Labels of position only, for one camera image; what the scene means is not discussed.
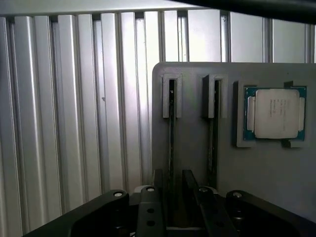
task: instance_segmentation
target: gray panel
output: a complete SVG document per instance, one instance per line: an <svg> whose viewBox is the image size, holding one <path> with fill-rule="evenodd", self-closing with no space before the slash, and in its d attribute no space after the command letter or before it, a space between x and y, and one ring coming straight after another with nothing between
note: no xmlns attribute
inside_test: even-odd
<svg viewBox="0 0 316 237"><path fill-rule="evenodd" d="M190 62L220 62L220 11L189 10L188 22Z"/></svg>
<svg viewBox="0 0 316 237"><path fill-rule="evenodd" d="M177 11L165 11L163 14L163 57L167 62L179 61L178 16Z"/></svg>
<svg viewBox="0 0 316 237"><path fill-rule="evenodd" d="M224 196L228 191L241 189L253 195L263 198L282 208L285 208L298 215L306 217L312 221L316 221L316 178L314 175L316 160L315 147L312 144L316 141L316 128L309 129L311 133L311 146L300 149L286 149L281 146L280 141L257 141L256 147L245 149L237 148L234 140L235 133L232 133L236 126L234 106L233 86L236 81L253 81L259 82L263 87L283 87L285 81L295 81L297 85L305 85L304 81L312 83L316 74L316 68L313 64L263 64L263 63L161 63L155 67L153 88L159 91L161 88L161 75L179 73L183 75L183 81L190 83L190 90L184 88L183 100L184 106L193 106L198 99L192 95L198 95L196 86L201 80L201 75L227 75L228 79L228 114L227 118L219 119L218 131L218 168L217 168L217 189L219 194ZM167 121L161 118L161 106L155 106L157 101L161 104L161 96L159 93L153 95L153 165L154 168L163 164L161 157L167 155L168 136ZM314 112L316 109L315 95L310 93L309 103ZM182 136L175 137L177 144L186 150L196 149L187 141L189 136L199 138L205 136L201 131L190 131L195 123L185 123L184 119L194 117L192 111L198 111L199 103L190 110L186 109L183 116L176 122L178 134ZM198 166L205 162L205 156L202 151L198 151L199 156L190 156L191 153L185 154L179 151L181 159L178 159L178 167L193 168L194 175L201 177L205 172L204 167L198 170Z"/></svg>
<svg viewBox="0 0 316 237"><path fill-rule="evenodd" d="M92 13L126 10L201 8L165 0L28 0L0 1L0 15L49 15L56 13Z"/></svg>
<svg viewBox="0 0 316 237"><path fill-rule="evenodd" d="M9 26L0 18L1 236L22 235Z"/></svg>
<svg viewBox="0 0 316 237"><path fill-rule="evenodd" d="M150 160L147 161L147 165L150 166L149 170L142 169L143 182L147 183L147 178L152 176L152 101L153 101L153 68L161 61L162 48L160 44L160 21L161 15L158 12L151 11L145 12L145 41L146 41L146 69L147 69L147 93L148 93L148 116L149 116L149 146L150 146ZM146 122L142 122L141 126L146 127Z"/></svg>
<svg viewBox="0 0 316 237"><path fill-rule="evenodd" d="M78 16L80 85L87 200L101 194L99 129L92 16Z"/></svg>
<svg viewBox="0 0 316 237"><path fill-rule="evenodd" d="M263 62L262 17L231 12L232 62Z"/></svg>
<svg viewBox="0 0 316 237"><path fill-rule="evenodd" d="M47 16L35 17L40 115L42 126L42 141L45 164L47 191L48 220L61 215L59 166L57 153L57 120L55 82L52 66L52 38L50 20Z"/></svg>
<svg viewBox="0 0 316 237"><path fill-rule="evenodd" d="M105 104L107 116L110 188L124 189L121 82L119 73L118 16L101 14L104 63Z"/></svg>
<svg viewBox="0 0 316 237"><path fill-rule="evenodd" d="M86 202L76 19L58 16L58 24L66 142L62 166L65 207L70 211Z"/></svg>
<svg viewBox="0 0 316 237"><path fill-rule="evenodd" d="M102 192L110 190L110 171L109 171L109 148L108 148L108 130L105 108L104 91L104 70L103 70L103 49L102 49L102 28L101 20L94 22L94 44L96 60L96 78L97 78L97 103L99 120L99 142L100 142L100 164L101 164L101 184Z"/></svg>
<svg viewBox="0 0 316 237"><path fill-rule="evenodd" d="M305 62L305 25L273 20L273 62Z"/></svg>
<svg viewBox="0 0 316 237"><path fill-rule="evenodd" d="M150 184L151 181L151 154L150 154L150 131L148 111L148 78L146 64L146 40L145 19L135 20L136 33L136 65L137 65L137 89L138 89L138 112L140 133L140 159L142 184Z"/></svg>
<svg viewBox="0 0 316 237"><path fill-rule="evenodd" d="M141 185L138 109L138 77L136 75L135 17L133 12L121 14L122 78L124 83L125 159L129 192Z"/></svg>
<svg viewBox="0 0 316 237"><path fill-rule="evenodd" d="M48 221L35 42L33 18L16 17L19 142L24 172L25 218L28 219L26 231L34 230Z"/></svg>

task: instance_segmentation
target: black mount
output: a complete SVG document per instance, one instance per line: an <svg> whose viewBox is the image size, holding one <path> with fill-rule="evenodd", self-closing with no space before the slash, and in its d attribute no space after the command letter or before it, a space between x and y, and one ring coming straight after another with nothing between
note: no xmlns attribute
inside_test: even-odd
<svg viewBox="0 0 316 237"><path fill-rule="evenodd" d="M168 213L162 184L162 170L155 170L153 185L140 193L107 192L25 236L316 236L315 223L244 191L221 197L199 186L191 170L182 171L178 210Z"/></svg>

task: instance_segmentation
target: vertical slot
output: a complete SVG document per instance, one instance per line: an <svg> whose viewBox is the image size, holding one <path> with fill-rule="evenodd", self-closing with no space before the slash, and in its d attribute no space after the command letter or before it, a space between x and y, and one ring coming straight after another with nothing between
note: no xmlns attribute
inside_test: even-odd
<svg viewBox="0 0 316 237"><path fill-rule="evenodd" d="M217 149L218 149L218 127L220 126L221 114L221 81L215 81L214 96L214 118L209 124L209 150L208 150L208 185L217 188Z"/></svg>
<svg viewBox="0 0 316 237"><path fill-rule="evenodd" d="M168 159L168 224L173 226L173 210L176 208L175 174L174 174L174 144L176 123L176 80L169 80L169 159Z"/></svg>

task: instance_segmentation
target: corrugated metal wall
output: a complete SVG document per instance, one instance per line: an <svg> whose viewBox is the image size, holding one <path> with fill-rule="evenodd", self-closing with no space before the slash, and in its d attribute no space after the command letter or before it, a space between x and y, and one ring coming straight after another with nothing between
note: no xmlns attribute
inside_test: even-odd
<svg viewBox="0 0 316 237"><path fill-rule="evenodd" d="M314 34L212 9L0 18L0 236L150 182L159 61L310 63Z"/></svg>

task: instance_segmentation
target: aluminum panel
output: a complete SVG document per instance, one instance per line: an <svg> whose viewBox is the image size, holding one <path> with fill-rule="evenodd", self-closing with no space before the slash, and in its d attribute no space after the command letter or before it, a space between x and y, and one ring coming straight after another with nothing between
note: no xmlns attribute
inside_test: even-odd
<svg viewBox="0 0 316 237"><path fill-rule="evenodd" d="M81 100L78 72L76 18L58 16L61 77L65 123L65 157L62 157L65 208L70 211L86 202L83 160Z"/></svg>
<svg viewBox="0 0 316 237"><path fill-rule="evenodd" d="M22 234L9 25L0 18L1 236Z"/></svg>
<svg viewBox="0 0 316 237"><path fill-rule="evenodd" d="M140 139L139 139L139 107L138 77L136 70L142 70L142 65L136 66L135 16L133 12L122 13L121 19L121 50L122 50L122 78L124 84L124 128L125 128L125 159L127 184L129 192L141 185Z"/></svg>
<svg viewBox="0 0 316 237"><path fill-rule="evenodd" d="M101 20L94 22L94 46L97 79L97 108L99 121L99 144L100 144L100 174L101 193L110 190L110 169L109 169L109 148L108 130L105 107L104 91L104 70L103 70L103 49L102 49L102 28Z"/></svg>
<svg viewBox="0 0 316 237"><path fill-rule="evenodd" d="M48 221L43 137L40 120L36 39L32 17L15 18L17 93L19 96L20 159L24 181L26 231Z"/></svg>
<svg viewBox="0 0 316 237"><path fill-rule="evenodd" d="M179 62L187 62L189 59L188 17L178 16L178 52Z"/></svg>
<svg viewBox="0 0 316 237"><path fill-rule="evenodd" d="M179 61L178 47L178 16L177 11L165 11L163 14L163 60L166 62Z"/></svg>
<svg viewBox="0 0 316 237"><path fill-rule="evenodd" d="M162 46L161 46L161 35L160 35L160 27L161 27L161 14L155 11L145 12L145 51L146 51L146 73L147 73L147 93L148 93L148 118L149 118L149 147L150 147L150 160L143 161L146 159L142 159L142 181L144 183L148 183L148 179L150 180L152 177L152 106L153 106L153 69L154 66L161 61L162 59ZM147 146L148 142L144 141L146 139L146 135L143 137L143 131L146 131L146 119L141 122L141 146Z"/></svg>
<svg viewBox="0 0 316 237"><path fill-rule="evenodd" d="M28 0L0 1L0 15L50 15L157 9L194 9L200 6L166 0Z"/></svg>
<svg viewBox="0 0 316 237"><path fill-rule="evenodd" d="M230 62L230 29L229 29L229 13L221 12L221 61Z"/></svg>
<svg viewBox="0 0 316 237"><path fill-rule="evenodd" d="M263 62L263 19L231 12L232 62Z"/></svg>
<svg viewBox="0 0 316 237"><path fill-rule="evenodd" d="M148 110L148 78L146 65L146 40L145 19L135 20L136 34L136 69L137 69L137 93L139 112L139 134L140 134L140 159L142 184L151 181L151 154L150 154L150 131Z"/></svg>
<svg viewBox="0 0 316 237"><path fill-rule="evenodd" d="M101 194L94 31L90 14L78 16L80 85L87 201Z"/></svg>
<svg viewBox="0 0 316 237"><path fill-rule="evenodd" d="M273 20L273 62L305 62L305 25Z"/></svg>
<svg viewBox="0 0 316 237"><path fill-rule="evenodd" d="M220 62L220 11L189 10L188 22L190 62Z"/></svg>
<svg viewBox="0 0 316 237"><path fill-rule="evenodd" d="M110 188L124 189L122 102L119 69L118 16L101 14Z"/></svg>
<svg viewBox="0 0 316 237"><path fill-rule="evenodd" d="M59 166L57 151L57 119L55 82L52 65L52 38L47 16L35 17L40 117L42 126L45 185L47 191L48 220L61 215Z"/></svg>

